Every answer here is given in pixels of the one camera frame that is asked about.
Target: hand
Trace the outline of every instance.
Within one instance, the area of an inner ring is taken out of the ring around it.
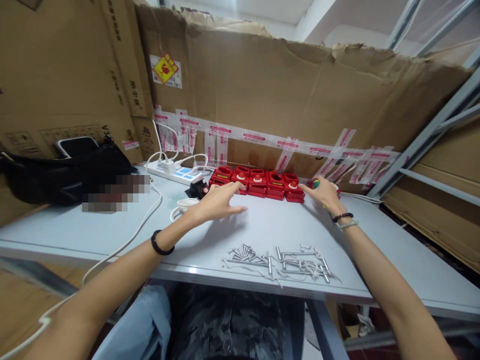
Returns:
[[[195,226],[209,220],[218,220],[230,215],[240,214],[247,210],[246,206],[230,206],[230,199],[238,194],[239,189],[246,190],[240,182],[229,182],[226,185],[212,185],[210,191],[195,206],[185,213],[192,217]]]
[[[311,189],[303,184],[298,184],[298,186],[317,203],[325,205],[334,216],[346,213],[347,210],[339,201],[335,185],[323,176],[314,177],[313,179],[320,181],[316,189]]]

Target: pile of screws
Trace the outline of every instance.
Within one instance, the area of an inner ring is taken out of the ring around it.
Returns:
[[[243,243],[239,248],[230,250],[228,254],[233,254],[232,259],[225,259],[229,263],[266,267],[268,273],[272,275],[272,259],[268,252],[266,255],[258,255],[250,245]]]
[[[282,270],[279,271],[280,274],[296,274],[296,275],[310,275],[314,280],[318,277],[323,277],[327,284],[330,284],[329,276],[332,275],[330,272],[329,266],[327,265],[327,261],[323,258],[318,251],[314,248],[312,249],[313,252],[304,252],[303,250],[310,248],[305,248],[300,246],[301,252],[281,252],[280,248],[276,247],[276,253],[278,255],[278,262],[282,265]],[[297,256],[315,256],[317,259],[320,260],[320,263],[311,261],[311,260],[300,260],[297,259]],[[294,266],[298,269],[290,270],[287,266]]]

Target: smartphone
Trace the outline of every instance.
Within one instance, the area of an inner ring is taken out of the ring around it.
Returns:
[[[99,147],[96,141],[90,136],[58,140],[55,145],[58,150],[68,158],[91,153]]]

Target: black bag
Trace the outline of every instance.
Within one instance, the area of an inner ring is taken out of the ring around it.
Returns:
[[[107,135],[103,145],[85,155],[59,160],[3,154],[2,169],[16,198],[37,205],[71,206],[103,193],[118,176],[137,173]]]

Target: black bracelet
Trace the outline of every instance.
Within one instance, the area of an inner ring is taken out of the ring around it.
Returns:
[[[335,217],[332,219],[332,221],[333,221],[334,223],[337,223],[341,218],[353,218],[353,217],[354,217],[354,215],[353,215],[351,212],[346,212],[346,213],[344,213],[344,214],[342,214],[342,215],[337,215],[337,216],[335,216]]]
[[[153,249],[156,251],[157,254],[159,255],[163,255],[163,256],[166,256],[166,255],[170,255],[171,253],[174,252],[175,250],[175,246],[172,247],[170,250],[168,251],[163,251],[161,248],[159,248],[159,246],[157,245],[157,242],[155,241],[155,237],[157,236],[157,234],[159,232],[161,232],[162,230],[157,230],[153,233],[153,235],[151,236],[151,245],[153,246]]]

